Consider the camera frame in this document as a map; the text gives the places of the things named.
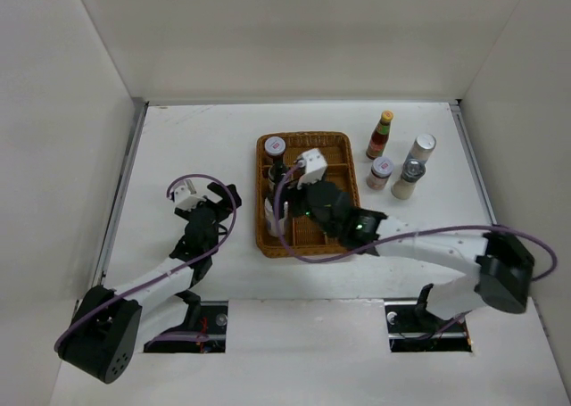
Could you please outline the white jar silver lid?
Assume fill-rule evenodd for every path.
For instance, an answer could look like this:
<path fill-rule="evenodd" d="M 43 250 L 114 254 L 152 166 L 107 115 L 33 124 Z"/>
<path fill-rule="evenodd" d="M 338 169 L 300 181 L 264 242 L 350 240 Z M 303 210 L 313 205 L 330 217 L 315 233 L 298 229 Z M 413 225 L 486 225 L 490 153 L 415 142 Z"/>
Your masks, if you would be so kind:
<path fill-rule="evenodd" d="M 277 211 L 275 211 L 273 200 L 270 197 L 266 197 L 264 201 L 264 217 L 270 236 L 279 237 L 279 234 L 285 236 L 290 223 L 289 202 L 280 201 Z"/>

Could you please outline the dark sauce bottle black cap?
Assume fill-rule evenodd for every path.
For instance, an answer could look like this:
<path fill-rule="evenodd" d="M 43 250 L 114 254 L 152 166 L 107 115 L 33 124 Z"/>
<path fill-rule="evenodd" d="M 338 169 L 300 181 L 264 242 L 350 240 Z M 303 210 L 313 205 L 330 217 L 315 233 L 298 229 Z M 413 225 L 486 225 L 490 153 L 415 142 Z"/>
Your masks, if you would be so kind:
<path fill-rule="evenodd" d="M 288 167 L 284 163 L 283 154 L 270 156 L 269 158 L 271 159 L 271 165 L 268 170 L 268 198 L 274 195 L 277 185 L 288 171 Z"/>

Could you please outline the spice jar white red lid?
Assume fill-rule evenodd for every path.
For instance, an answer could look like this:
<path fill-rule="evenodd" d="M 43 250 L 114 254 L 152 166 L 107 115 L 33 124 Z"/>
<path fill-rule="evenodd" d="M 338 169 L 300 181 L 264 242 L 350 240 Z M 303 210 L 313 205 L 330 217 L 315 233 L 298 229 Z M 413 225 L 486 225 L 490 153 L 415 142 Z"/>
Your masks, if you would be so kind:
<path fill-rule="evenodd" d="M 264 152 L 271 159 L 280 159 L 286 151 L 286 141 L 282 137 L 272 136 L 264 141 Z"/>
<path fill-rule="evenodd" d="M 367 185 L 373 190 L 383 190 L 393 173 L 393 162 L 384 156 L 377 157 L 372 161 L 370 172 L 367 177 Z"/>

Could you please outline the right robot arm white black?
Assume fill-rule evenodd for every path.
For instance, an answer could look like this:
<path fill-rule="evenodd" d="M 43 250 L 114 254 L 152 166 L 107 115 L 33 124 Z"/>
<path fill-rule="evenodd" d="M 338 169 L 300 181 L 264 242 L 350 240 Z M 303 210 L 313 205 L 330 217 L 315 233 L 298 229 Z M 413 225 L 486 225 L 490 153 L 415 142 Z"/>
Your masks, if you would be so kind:
<path fill-rule="evenodd" d="M 506 228 L 422 232 L 381 211 L 353 205 L 347 193 L 325 180 L 286 186 L 280 197 L 294 216 L 307 216 L 347 255 L 399 257 L 458 271 L 459 278 L 421 290 L 413 317 L 424 330 L 484 306 L 510 314 L 526 311 L 534 257 Z"/>

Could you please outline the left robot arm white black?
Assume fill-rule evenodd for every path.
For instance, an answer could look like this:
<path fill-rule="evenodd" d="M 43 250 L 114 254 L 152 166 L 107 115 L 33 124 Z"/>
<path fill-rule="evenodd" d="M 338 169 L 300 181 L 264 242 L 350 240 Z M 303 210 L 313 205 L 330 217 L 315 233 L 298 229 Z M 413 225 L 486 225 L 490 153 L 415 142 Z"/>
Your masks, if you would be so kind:
<path fill-rule="evenodd" d="M 99 381 L 110 384 L 129 365 L 133 354 L 175 328 L 191 333 L 200 323 L 200 298 L 192 287 L 204 279 L 212 257 L 228 239 L 242 200 L 233 184 L 209 179 L 212 201 L 199 196 L 191 177 L 168 188 L 174 212 L 186 222 L 169 256 L 136 280 L 107 288 L 94 286 L 84 295 L 69 328 L 54 350 L 59 358 Z"/>

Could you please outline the clear top salt grinder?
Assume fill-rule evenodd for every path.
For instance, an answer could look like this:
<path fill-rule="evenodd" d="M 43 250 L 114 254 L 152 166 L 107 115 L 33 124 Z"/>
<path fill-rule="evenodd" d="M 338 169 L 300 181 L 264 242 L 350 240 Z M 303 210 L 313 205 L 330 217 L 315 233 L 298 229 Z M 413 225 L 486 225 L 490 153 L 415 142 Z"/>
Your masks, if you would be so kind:
<path fill-rule="evenodd" d="M 426 174 L 425 164 L 417 159 L 409 159 L 403 163 L 401 175 L 392 186 L 392 194 L 400 200 L 408 200 L 419 182 Z"/>

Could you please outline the red chili sauce bottle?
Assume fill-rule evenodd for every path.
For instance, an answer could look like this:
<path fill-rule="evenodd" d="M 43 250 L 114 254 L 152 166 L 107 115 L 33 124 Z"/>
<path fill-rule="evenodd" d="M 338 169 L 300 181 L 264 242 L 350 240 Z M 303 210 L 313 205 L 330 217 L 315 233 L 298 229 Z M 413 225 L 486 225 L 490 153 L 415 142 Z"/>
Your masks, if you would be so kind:
<path fill-rule="evenodd" d="M 366 151 L 369 159 L 374 160 L 383 155 L 389 140 L 392 121 L 393 113 L 391 111 L 383 111 L 369 139 Z"/>

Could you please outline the tall jar silver lid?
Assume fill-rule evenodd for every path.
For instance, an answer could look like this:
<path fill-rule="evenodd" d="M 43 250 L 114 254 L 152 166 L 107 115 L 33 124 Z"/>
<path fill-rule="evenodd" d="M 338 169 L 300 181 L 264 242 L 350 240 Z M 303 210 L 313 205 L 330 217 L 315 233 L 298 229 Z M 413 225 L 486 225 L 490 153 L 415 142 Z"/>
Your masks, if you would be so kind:
<path fill-rule="evenodd" d="M 425 165 L 435 148 L 436 138 L 433 135 L 418 135 L 409 150 L 406 160 L 418 160 Z"/>

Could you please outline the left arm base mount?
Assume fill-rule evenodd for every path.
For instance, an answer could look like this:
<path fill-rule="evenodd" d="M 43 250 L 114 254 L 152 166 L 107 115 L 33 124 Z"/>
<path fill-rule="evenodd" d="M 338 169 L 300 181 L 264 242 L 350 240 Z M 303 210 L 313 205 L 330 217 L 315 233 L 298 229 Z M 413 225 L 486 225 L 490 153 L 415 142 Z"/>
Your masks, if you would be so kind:
<path fill-rule="evenodd" d="M 204 302 L 198 294 L 176 295 L 186 306 L 184 319 L 162 330 L 143 347 L 145 353 L 224 353 L 228 329 L 228 301 Z"/>

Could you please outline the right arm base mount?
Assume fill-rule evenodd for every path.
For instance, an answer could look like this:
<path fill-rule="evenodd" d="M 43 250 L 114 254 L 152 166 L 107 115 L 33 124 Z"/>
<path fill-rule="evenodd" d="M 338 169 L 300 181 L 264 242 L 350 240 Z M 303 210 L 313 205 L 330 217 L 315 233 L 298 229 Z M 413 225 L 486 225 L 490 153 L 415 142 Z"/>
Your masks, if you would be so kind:
<path fill-rule="evenodd" d="M 416 301 L 385 301 L 385 321 L 391 352 L 472 352 L 463 315 L 439 319 L 426 310 L 428 294 L 433 286 L 424 286 Z"/>

